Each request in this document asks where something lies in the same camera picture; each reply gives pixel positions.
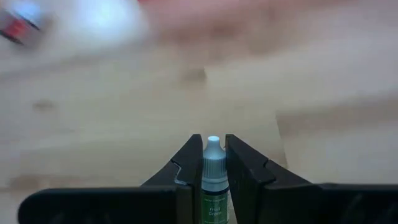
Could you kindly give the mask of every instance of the blurred object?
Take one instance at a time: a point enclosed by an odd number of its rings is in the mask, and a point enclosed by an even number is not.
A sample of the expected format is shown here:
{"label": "blurred object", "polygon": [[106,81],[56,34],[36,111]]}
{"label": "blurred object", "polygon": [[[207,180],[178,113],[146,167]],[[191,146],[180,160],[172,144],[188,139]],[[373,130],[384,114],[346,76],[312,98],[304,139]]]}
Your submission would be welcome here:
{"label": "blurred object", "polygon": [[331,1],[143,0],[140,4],[157,41],[174,45],[190,66],[202,67],[279,48],[285,38],[281,21],[314,7],[329,8]]}
{"label": "blurred object", "polygon": [[0,34],[17,44],[32,46],[40,40],[48,21],[34,2],[14,2],[0,9]]}

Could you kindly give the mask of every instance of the green label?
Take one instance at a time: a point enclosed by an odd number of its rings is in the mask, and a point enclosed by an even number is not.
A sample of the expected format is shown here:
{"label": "green label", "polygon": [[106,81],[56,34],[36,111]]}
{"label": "green label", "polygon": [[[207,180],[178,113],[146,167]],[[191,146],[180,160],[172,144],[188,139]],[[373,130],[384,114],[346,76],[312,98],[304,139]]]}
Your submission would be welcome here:
{"label": "green label", "polygon": [[221,195],[201,194],[202,224],[225,224],[228,222],[228,192]]}

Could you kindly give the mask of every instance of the paint bottle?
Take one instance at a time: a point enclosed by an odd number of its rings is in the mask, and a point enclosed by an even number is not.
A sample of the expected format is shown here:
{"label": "paint bottle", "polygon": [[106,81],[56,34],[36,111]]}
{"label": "paint bottle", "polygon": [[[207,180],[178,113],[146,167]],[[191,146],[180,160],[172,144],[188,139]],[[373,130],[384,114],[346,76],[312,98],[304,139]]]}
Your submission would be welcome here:
{"label": "paint bottle", "polygon": [[203,152],[201,180],[201,223],[225,224],[229,220],[229,185],[226,175],[226,153],[220,138],[210,136]]}

